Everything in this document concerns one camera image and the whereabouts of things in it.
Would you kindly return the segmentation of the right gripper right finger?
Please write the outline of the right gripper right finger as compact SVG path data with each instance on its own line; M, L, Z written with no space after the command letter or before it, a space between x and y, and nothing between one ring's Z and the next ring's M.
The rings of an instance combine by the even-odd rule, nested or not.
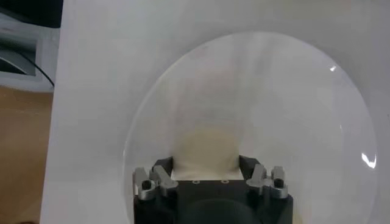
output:
M268 175L265 166L257 159L240 155L239 169L250 191L278 200L288 197L288 185L285 183L282 166L275 166Z

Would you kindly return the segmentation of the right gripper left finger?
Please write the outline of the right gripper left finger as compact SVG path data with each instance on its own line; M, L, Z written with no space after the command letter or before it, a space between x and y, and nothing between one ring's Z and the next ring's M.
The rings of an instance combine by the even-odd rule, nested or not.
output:
M133 172L133 195L139 200L153 200L157 195L175 196L179 183L171 178L172 171L172 157L158 159L149 173L137 167Z

